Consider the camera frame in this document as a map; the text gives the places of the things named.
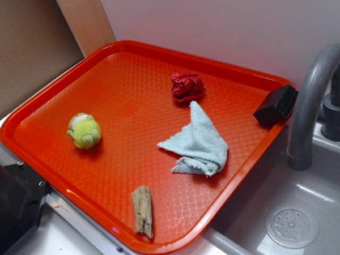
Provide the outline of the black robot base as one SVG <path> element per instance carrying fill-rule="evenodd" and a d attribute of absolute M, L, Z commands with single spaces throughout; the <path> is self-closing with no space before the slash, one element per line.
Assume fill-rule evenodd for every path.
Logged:
<path fill-rule="evenodd" d="M 38 229 L 47 191 L 47 181 L 30 166 L 1 166 L 1 254 Z"/>

